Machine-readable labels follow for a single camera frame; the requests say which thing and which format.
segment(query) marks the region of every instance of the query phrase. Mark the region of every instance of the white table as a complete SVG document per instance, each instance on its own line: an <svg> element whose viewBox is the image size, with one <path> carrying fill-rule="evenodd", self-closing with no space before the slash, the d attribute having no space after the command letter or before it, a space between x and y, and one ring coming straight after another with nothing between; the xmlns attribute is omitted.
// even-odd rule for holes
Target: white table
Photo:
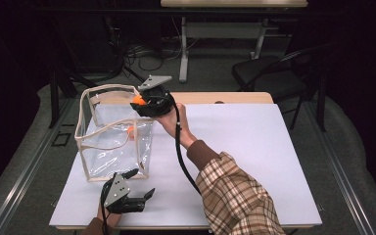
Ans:
<svg viewBox="0 0 376 235"><path fill-rule="evenodd" d="M304 8L306 0L162 0L162 7L168 8ZM265 33L272 27L267 26L268 19L260 23L187 23L181 22L182 55L179 81L187 81L188 50L187 37L194 38L251 38L256 39L252 59L259 57Z"/></svg>
<svg viewBox="0 0 376 235"><path fill-rule="evenodd" d="M218 152L230 153L267 189L284 228L322 223L277 105L195 104L187 105L187 113L198 138ZM201 198L178 164L174 140L158 123L153 132L150 177L128 180L128 184L131 197L141 197L152 188L156 188L155 194L143 212L126 214L118 227L209 228ZM185 163L195 178L197 169L186 158ZM77 154L50 225L59 229L84 228L96 214L103 183L86 181Z"/></svg>

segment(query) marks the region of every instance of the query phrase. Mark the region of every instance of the dark wall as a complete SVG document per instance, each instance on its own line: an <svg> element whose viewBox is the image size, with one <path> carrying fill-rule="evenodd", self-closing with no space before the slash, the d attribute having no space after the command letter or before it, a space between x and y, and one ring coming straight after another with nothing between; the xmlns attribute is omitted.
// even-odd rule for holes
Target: dark wall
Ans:
<svg viewBox="0 0 376 235"><path fill-rule="evenodd" d="M357 129L365 147L366 167L376 182L376 1L347 2L340 8L344 17L337 22L320 23L320 28L316 22L303 22L291 47L325 40L342 43L328 77L327 95Z"/></svg>
<svg viewBox="0 0 376 235"><path fill-rule="evenodd" d="M5 23L5 27L10 26L11 22ZM22 57L27 56L23 48L28 44L18 41L12 29L7 31L12 32L11 42L3 39L6 32L1 29L5 27L0 27L0 175L33 122L39 107L36 90L42 86L39 72L24 70L28 65L22 63Z"/></svg>
<svg viewBox="0 0 376 235"><path fill-rule="evenodd" d="M97 9L98 0L47 0L43 6L66 9ZM102 16L58 15L53 18L57 34L70 53L75 71L106 73L115 67L107 26Z"/></svg>

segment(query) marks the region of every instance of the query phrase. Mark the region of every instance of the gray carpet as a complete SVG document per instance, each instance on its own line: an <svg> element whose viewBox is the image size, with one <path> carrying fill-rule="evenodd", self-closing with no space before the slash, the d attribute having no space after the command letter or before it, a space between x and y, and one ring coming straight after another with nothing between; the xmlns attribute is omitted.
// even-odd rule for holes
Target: gray carpet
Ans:
<svg viewBox="0 0 376 235"><path fill-rule="evenodd" d="M266 39L263 45L263 54L282 54L287 40ZM174 80L165 85L170 91L234 91L237 85L230 74L231 66L236 62L248 60L249 53L253 51L254 46L251 41L238 40L225 40L222 43L211 44L199 43L197 47L190 49L188 81L184 84L180 84L177 80L180 64L178 59L165 60L158 70L153 71L141 70L137 67L137 63L133 64L132 68L142 76L171 75ZM158 61L150 58L144 58L141 61L143 68L154 68L158 65L155 63ZM137 79L132 76L126 77L124 74L115 79L100 82L102 83L139 84ZM86 87L76 84L76 88L82 91ZM39 149L39 144L48 130L51 116L49 87L44 87L39 95L42 102L35 122L0 179L0 209L24 167ZM65 101L63 95L61 95L61 101L62 103ZM279 106L282 110L286 110L294 104L290 101ZM72 234L72 231L60 231L49 226L48 223L54 211L52 204L63 190L76 153L73 131L77 114L78 107L77 100L75 100L71 109L63 115L59 129L53 130L66 135L59 136L57 140L52 138L48 141L49 148L43 153L43 161L33 180L27 185L28 190L2 234ZM291 117L292 114L284 116L287 124L290 123ZM323 224L310 229L301 229L295 234L359 234L347 202L337 184L336 175L331 170L322 142L316 134L316 126L310 123L310 119L311 113L307 109L302 109L297 125L294 130L290 131L290 135L313 198L322 208L320 214ZM342 110L329 99L326 105L325 124L333 148L376 234L376 188L365 169L362 142ZM63 146L68 140L68 134L70 139L67 145Z"/></svg>

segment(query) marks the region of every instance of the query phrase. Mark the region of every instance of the clear plastic box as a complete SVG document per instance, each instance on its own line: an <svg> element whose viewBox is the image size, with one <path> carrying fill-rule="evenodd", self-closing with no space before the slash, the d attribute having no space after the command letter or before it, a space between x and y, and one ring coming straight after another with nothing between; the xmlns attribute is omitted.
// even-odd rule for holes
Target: clear plastic box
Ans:
<svg viewBox="0 0 376 235"><path fill-rule="evenodd" d="M133 178L149 177L154 120L130 107L136 95L135 87L120 84L83 91L74 138L87 180L108 180L135 168Z"/></svg>

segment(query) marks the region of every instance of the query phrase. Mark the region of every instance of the person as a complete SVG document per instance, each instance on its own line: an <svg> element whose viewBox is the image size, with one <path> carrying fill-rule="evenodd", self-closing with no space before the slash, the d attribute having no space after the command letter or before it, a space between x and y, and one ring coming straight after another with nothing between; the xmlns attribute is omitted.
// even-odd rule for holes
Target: person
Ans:
<svg viewBox="0 0 376 235"><path fill-rule="evenodd" d="M218 154L191 133L186 108L176 104L180 114L180 144L188 159L200 171L196 185L204 212L214 234L285 234L268 192L227 153ZM175 138L176 110L156 117L164 130ZM121 215L108 218L110 231ZM102 220L93 218L82 235L102 235Z"/></svg>

